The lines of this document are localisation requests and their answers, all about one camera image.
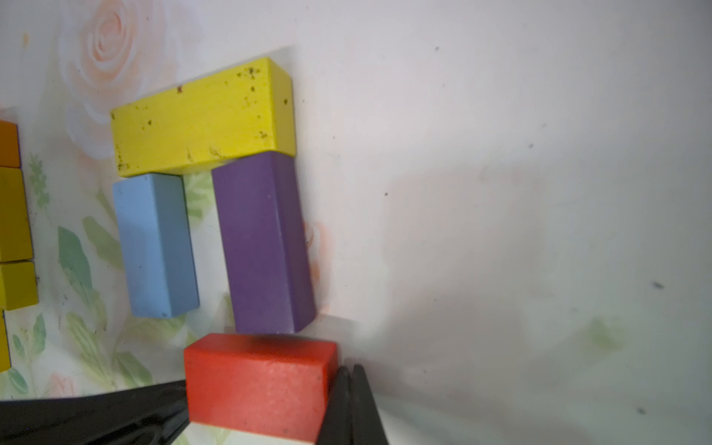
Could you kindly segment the red block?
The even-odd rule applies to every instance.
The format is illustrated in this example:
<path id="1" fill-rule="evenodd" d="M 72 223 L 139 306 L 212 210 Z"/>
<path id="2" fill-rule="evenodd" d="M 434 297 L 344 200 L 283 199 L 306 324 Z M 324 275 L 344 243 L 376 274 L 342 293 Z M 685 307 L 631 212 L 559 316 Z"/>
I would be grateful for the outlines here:
<path id="1" fill-rule="evenodd" d="M 296 336 L 209 334 L 184 351 L 192 422 L 314 442 L 339 350 Z"/>

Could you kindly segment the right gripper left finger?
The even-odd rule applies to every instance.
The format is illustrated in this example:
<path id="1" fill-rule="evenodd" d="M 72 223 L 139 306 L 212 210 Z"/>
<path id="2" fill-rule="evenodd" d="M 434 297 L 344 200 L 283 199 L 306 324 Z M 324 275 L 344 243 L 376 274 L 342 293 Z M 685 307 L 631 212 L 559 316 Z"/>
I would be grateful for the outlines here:
<path id="1" fill-rule="evenodd" d="M 94 396 L 1 402 L 3 444 L 172 444 L 188 425 L 184 380 Z"/>

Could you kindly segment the yellow small block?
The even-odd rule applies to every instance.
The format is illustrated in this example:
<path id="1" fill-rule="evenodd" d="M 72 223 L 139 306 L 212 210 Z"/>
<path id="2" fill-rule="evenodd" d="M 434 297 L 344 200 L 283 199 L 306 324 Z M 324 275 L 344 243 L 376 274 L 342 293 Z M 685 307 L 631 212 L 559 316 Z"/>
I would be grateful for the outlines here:
<path id="1" fill-rule="evenodd" d="M 31 227 L 22 171 L 1 168 L 1 261 L 25 261 L 33 257 Z"/>

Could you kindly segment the yellow long block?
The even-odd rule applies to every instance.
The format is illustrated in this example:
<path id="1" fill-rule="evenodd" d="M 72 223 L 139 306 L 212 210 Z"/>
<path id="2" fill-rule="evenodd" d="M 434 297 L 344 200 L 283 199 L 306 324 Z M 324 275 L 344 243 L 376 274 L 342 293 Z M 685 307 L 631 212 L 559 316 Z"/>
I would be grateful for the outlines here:
<path id="1" fill-rule="evenodd" d="M 9 340 L 7 339 L 7 326 L 4 313 L 0 313 L 0 372 L 11 369 Z"/>
<path id="2" fill-rule="evenodd" d="M 38 303 L 34 264 L 31 261 L 1 264 L 1 309 L 13 311 Z"/>

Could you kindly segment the purple block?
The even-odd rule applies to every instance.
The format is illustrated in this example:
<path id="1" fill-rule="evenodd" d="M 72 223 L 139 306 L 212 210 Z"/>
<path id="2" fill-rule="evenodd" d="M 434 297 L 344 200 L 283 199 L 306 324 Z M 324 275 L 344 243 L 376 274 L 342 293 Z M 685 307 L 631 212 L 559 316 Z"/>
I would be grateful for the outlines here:
<path id="1" fill-rule="evenodd" d="M 235 330 L 302 331 L 316 305 L 294 158 L 263 152 L 211 176 Z"/>

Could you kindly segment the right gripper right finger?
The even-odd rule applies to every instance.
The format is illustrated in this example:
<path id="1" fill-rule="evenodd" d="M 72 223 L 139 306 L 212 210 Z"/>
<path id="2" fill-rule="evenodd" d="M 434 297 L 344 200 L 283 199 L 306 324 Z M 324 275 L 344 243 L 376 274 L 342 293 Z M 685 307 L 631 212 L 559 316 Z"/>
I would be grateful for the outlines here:
<path id="1" fill-rule="evenodd" d="M 337 369 L 316 445 L 388 445 L 365 368 Z"/>

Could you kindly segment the light blue block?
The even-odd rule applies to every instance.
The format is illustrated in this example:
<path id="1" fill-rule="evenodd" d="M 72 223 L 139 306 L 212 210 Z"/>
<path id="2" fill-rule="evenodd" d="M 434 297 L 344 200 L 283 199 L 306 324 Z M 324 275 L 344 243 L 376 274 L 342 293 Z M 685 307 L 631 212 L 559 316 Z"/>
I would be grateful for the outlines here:
<path id="1" fill-rule="evenodd" d="M 200 307 L 183 179 L 143 174 L 113 185 L 132 315 L 170 319 Z"/>

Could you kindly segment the orange block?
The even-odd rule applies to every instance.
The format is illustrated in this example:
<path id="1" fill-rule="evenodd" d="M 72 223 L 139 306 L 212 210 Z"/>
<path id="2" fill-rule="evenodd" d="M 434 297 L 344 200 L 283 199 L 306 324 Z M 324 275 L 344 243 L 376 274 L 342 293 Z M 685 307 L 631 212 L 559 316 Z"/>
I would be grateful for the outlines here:
<path id="1" fill-rule="evenodd" d="M 14 122 L 0 121 L 0 165 L 20 168 L 18 126 Z"/>

